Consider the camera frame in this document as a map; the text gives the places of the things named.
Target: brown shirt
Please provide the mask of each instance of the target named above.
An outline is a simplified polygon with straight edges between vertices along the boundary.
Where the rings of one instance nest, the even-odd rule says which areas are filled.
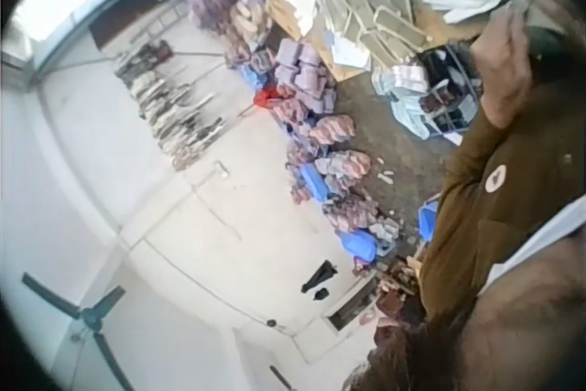
[[[421,267],[429,318],[477,293],[493,264],[583,194],[584,90],[580,79],[535,88],[507,130],[492,126],[479,110],[446,166]]]

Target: ceiling fan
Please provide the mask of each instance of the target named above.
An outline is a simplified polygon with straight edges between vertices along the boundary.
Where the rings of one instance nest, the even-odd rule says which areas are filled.
[[[56,309],[61,310],[63,313],[71,316],[75,320],[82,320],[87,329],[92,331],[93,338],[96,341],[98,349],[103,355],[103,359],[110,367],[110,370],[112,370],[112,374],[120,383],[120,386],[124,389],[124,391],[134,391],[134,388],[132,385],[130,385],[130,382],[122,371],[120,364],[116,361],[114,354],[110,349],[110,345],[108,345],[108,342],[103,337],[103,334],[100,333],[100,330],[103,326],[103,318],[105,318],[105,316],[125,294],[125,290],[123,288],[116,286],[110,293],[100,299],[96,305],[88,309],[82,309],[79,306],[71,304],[69,301],[63,299],[59,295],[51,292],[27,273],[23,274],[22,282]]]

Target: hand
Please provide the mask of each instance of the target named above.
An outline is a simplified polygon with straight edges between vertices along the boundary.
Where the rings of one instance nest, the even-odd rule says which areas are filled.
[[[523,109],[531,87],[524,12],[518,5],[495,11],[471,47],[483,77],[481,106],[490,123],[501,129]]]

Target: blue bin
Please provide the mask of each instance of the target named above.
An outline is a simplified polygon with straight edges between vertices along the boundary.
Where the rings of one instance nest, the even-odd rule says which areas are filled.
[[[299,170],[313,198],[320,202],[326,201],[329,193],[328,186],[315,165],[303,164],[299,166]]]
[[[366,231],[355,233],[338,232],[343,248],[351,255],[357,256],[366,263],[376,258],[376,239]]]
[[[431,241],[438,216],[438,201],[429,201],[419,208],[419,235],[426,242]]]

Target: fan blade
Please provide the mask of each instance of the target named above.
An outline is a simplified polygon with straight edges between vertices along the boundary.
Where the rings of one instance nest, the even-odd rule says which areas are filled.
[[[124,389],[124,391],[134,391],[135,389],[132,387],[132,385],[130,385],[130,382],[128,382],[126,375],[122,371],[122,368],[120,368],[120,364],[118,363],[118,361],[116,361],[116,358],[112,353],[112,350],[110,350],[110,345],[108,345],[108,342],[103,337],[103,334],[94,333],[93,338],[98,344],[100,352],[102,352],[103,359],[110,367],[110,370],[112,370],[112,374],[114,375],[120,386]]]
[[[48,288],[36,281],[36,279],[31,275],[27,273],[23,274],[22,282],[56,309],[61,310],[63,313],[71,316],[75,320],[80,317],[79,307],[51,292]]]
[[[116,286],[109,294],[100,299],[98,303],[92,307],[92,312],[100,319],[103,319],[110,310],[116,305],[116,302],[126,293],[120,286]]]

